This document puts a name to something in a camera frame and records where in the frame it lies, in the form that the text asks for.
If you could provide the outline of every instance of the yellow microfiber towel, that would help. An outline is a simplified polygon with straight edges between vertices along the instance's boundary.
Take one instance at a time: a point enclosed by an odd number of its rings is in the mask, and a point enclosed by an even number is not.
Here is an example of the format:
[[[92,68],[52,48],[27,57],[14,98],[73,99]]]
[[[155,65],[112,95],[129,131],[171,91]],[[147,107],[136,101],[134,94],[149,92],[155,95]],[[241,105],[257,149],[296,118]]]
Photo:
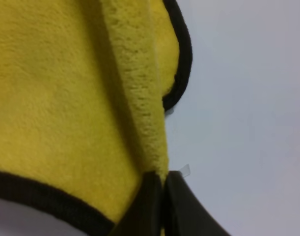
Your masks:
[[[178,40],[162,0],[0,0],[0,197],[107,235],[167,175]]]

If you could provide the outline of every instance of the black edge binding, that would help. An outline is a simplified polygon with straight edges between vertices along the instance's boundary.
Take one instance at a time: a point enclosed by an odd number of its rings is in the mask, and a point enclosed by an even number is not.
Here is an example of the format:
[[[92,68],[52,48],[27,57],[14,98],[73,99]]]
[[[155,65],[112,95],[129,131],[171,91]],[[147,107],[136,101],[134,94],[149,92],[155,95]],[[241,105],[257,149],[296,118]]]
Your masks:
[[[51,214],[89,236],[107,236],[114,224],[84,201],[47,184],[0,172],[0,198]]]
[[[229,236],[204,209],[180,172],[170,172],[164,189],[165,236]]]
[[[192,47],[188,28],[176,0],[163,0],[163,2],[179,43],[175,82],[171,91],[163,97],[163,107],[168,111],[176,105],[186,90],[192,64]]]
[[[162,186],[154,172],[145,173],[130,208],[111,236],[160,236]]]

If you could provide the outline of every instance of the plush fabric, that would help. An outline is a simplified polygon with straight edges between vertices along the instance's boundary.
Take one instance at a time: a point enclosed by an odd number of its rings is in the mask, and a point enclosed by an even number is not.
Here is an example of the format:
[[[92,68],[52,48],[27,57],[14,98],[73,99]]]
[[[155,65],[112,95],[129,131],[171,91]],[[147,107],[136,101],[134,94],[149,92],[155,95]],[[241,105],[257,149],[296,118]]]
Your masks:
[[[161,0],[0,0],[0,171],[118,222],[167,173],[178,42]]]

